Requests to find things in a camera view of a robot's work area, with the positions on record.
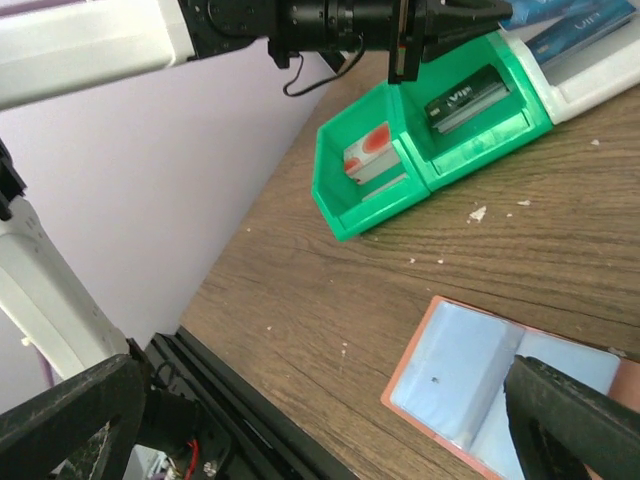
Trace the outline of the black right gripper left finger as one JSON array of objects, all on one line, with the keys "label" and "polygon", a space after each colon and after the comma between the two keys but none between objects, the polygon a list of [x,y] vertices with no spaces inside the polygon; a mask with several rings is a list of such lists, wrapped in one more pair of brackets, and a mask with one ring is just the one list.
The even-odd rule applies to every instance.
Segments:
[{"label": "black right gripper left finger", "polygon": [[115,355],[1,415],[1,477],[121,479],[141,424],[138,363]]}]

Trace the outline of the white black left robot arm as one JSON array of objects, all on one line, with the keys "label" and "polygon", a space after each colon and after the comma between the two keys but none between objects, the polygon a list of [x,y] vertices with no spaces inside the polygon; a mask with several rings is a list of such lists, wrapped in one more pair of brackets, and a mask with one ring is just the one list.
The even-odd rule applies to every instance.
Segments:
[{"label": "white black left robot arm", "polygon": [[[1,105],[12,108],[249,47],[279,68],[304,52],[389,55],[388,79],[493,32],[505,1],[40,1],[1,15]],[[1,155],[1,307],[62,378],[130,343],[42,227]]]}]

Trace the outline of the white plastic bin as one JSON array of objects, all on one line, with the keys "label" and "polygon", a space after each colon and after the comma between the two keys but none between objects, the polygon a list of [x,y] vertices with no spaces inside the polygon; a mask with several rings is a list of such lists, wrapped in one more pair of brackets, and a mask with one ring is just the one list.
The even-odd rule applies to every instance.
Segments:
[{"label": "white plastic bin", "polygon": [[544,24],[502,31],[553,124],[558,125],[639,84],[639,16],[587,46],[542,68],[525,40]]}]

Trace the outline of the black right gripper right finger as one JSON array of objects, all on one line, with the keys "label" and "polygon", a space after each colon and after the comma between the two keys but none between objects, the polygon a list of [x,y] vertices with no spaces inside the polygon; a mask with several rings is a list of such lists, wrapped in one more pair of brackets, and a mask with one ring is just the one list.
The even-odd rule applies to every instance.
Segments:
[{"label": "black right gripper right finger", "polygon": [[509,433],[526,479],[639,477],[639,364],[610,392],[518,355],[504,381]]}]

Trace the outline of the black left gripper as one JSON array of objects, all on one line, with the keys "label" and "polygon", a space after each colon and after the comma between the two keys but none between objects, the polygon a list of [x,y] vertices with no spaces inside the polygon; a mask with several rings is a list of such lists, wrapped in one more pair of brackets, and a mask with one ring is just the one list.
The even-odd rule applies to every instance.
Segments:
[{"label": "black left gripper", "polygon": [[508,1],[393,1],[388,83],[415,81],[422,64],[498,30],[512,15]]}]

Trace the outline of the black VIP card stack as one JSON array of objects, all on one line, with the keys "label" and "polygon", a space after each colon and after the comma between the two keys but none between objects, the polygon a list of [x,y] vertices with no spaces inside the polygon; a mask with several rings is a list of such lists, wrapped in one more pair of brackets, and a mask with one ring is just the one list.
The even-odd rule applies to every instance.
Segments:
[{"label": "black VIP card stack", "polygon": [[486,65],[430,101],[424,110],[429,126],[446,134],[509,94],[498,70]]}]

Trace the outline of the green front plastic bin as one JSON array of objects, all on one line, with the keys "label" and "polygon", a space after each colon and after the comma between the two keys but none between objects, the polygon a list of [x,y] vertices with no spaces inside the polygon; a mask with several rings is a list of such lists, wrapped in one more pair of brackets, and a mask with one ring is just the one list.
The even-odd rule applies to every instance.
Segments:
[{"label": "green front plastic bin", "polygon": [[318,129],[312,196],[339,241],[429,195],[406,148],[392,136],[391,93],[383,83]]}]

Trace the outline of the blue card stack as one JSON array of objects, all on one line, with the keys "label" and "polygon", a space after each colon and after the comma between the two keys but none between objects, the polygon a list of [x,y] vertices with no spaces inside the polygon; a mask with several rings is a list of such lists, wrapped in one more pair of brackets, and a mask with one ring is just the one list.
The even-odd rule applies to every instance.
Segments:
[{"label": "blue card stack", "polygon": [[531,38],[526,46],[543,66],[608,35],[628,23],[635,13],[631,4],[608,3],[589,13],[564,17]]}]

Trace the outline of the red white card stack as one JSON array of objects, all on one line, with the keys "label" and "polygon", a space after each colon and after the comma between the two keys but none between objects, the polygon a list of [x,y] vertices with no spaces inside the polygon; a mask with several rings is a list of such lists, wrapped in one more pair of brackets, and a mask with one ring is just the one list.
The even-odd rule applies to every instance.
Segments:
[{"label": "red white card stack", "polygon": [[383,122],[343,152],[344,173],[357,184],[365,184],[401,162],[388,122]]}]

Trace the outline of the green middle plastic bin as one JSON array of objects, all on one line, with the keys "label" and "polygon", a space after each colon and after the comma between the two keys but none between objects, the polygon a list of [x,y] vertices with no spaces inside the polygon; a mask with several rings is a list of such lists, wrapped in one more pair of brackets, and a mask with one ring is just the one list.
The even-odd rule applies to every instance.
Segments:
[{"label": "green middle plastic bin", "polygon": [[[426,106],[469,84],[486,66],[500,75],[504,96],[441,132]],[[516,54],[499,33],[477,38],[420,66],[417,80],[391,87],[392,137],[430,192],[460,180],[547,133],[552,122]]]}]

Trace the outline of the green plastic bin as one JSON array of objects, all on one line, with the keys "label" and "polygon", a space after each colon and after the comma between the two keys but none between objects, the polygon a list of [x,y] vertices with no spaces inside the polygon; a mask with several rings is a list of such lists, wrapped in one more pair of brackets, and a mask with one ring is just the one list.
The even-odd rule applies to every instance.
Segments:
[{"label": "green plastic bin", "polygon": [[391,93],[383,83],[318,129],[312,196],[339,241],[429,195],[406,148],[392,136]]},{"label": "green plastic bin", "polygon": [[[441,132],[426,106],[469,84],[486,66],[500,75],[504,96]],[[516,54],[499,33],[477,38],[420,66],[417,80],[391,87],[392,137],[430,192],[460,180],[547,133],[552,122]]]}]

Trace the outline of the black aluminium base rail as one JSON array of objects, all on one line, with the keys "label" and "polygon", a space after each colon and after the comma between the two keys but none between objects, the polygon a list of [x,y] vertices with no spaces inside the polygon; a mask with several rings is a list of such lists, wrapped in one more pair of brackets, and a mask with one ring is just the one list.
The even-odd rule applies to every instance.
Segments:
[{"label": "black aluminium base rail", "polygon": [[178,479],[353,479],[336,456],[185,330],[155,335],[140,361],[138,438]]}]

